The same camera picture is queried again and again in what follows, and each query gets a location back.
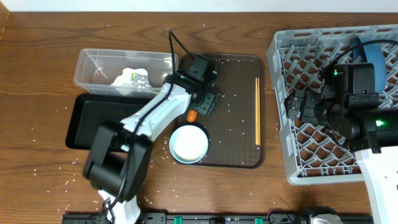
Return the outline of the orange carrot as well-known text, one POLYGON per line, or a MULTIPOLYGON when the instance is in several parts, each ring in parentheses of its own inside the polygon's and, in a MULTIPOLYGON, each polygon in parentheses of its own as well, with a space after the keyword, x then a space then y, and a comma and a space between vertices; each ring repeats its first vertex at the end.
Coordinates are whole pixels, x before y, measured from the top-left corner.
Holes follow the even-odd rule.
POLYGON ((187 121, 189 123, 193 123, 195 122, 196 118, 197 118, 198 112, 195 110, 189 110, 188 114, 187 114, 187 121))

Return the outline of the light blue rice bowl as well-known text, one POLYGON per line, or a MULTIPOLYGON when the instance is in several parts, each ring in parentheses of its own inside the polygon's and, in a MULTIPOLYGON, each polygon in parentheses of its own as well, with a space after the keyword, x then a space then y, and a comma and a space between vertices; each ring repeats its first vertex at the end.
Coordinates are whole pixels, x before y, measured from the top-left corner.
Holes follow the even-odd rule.
POLYGON ((208 137, 202 128, 185 125, 177 128, 171 135, 169 149, 173 158, 182 164, 201 161, 208 150, 208 137))

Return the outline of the wooden chopstick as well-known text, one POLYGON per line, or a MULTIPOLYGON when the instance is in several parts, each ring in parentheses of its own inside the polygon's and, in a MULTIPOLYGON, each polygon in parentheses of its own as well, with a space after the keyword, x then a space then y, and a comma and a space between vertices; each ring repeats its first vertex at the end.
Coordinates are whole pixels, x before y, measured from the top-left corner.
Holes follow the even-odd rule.
POLYGON ((260 140, 261 140, 261 119, 260 119, 260 110, 261 110, 261 103, 260 103, 260 98, 259 98, 259 130, 260 130, 260 140))
POLYGON ((260 130, 259 130, 259 94, 258 94, 258 90, 259 90, 259 83, 258 83, 258 78, 255 78, 255 143, 256 145, 260 145, 261 141, 260 141, 260 130))

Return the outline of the foil snack wrapper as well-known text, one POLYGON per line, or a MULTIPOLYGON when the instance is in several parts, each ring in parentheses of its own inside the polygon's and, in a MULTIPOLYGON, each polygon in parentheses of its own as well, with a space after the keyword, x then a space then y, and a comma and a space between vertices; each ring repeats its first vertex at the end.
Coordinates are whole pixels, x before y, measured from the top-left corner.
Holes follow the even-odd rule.
POLYGON ((146 73, 133 73, 131 75, 131 83, 134 88, 152 88, 146 73))

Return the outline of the white napkin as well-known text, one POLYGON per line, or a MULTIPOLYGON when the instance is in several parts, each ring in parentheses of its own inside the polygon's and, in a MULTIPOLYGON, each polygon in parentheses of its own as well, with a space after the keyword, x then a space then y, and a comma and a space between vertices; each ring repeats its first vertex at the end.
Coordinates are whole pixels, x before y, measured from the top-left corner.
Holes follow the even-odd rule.
POLYGON ((141 89, 146 89, 146 88, 134 88, 131 83, 131 75, 133 73, 146 73, 148 74, 148 71, 144 68, 125 68, 123 69, 123 73, 118 76, 111 86, 115 87, 115 89, 122 95, 122 96, 127 96, 130 95, 132 92, 135 91, 140 91, 141 89))

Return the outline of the dark blue plate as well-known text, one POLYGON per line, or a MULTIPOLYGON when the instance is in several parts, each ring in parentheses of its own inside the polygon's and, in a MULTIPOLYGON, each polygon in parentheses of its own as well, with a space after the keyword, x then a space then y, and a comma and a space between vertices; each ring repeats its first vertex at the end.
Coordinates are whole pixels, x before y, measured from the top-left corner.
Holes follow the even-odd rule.
POLYGON ((353 56, 356 60, 361 57, 362 62, 374 65, 375 91, 381 94, 386 87, 386 65, 380 44, 369 44, 353 50, 353 56))

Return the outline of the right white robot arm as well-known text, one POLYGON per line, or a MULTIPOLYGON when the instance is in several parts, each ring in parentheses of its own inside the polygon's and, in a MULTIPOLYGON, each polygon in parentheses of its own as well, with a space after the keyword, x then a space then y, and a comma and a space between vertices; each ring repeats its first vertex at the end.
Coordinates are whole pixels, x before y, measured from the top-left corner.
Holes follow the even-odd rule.
POLYGON ((287 117, 346 138, 368 190, 375 223, 397 223, 397 109, 380 109, 378 93, 331 98, 303 90, 285 100, 287 117))

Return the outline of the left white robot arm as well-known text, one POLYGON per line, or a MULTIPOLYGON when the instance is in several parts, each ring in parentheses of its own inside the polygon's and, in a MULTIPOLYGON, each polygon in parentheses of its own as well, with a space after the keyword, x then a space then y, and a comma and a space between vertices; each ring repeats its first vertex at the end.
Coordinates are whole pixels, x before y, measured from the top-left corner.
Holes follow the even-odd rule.
POLYGON ((136 195, 146 178, 153 142, 191 105, 203 104, 217 79, 169 75, 159 94, 137 113, 99 127, 83 175, 104 197, 110 223, 137 222, 141 210, 136 195))

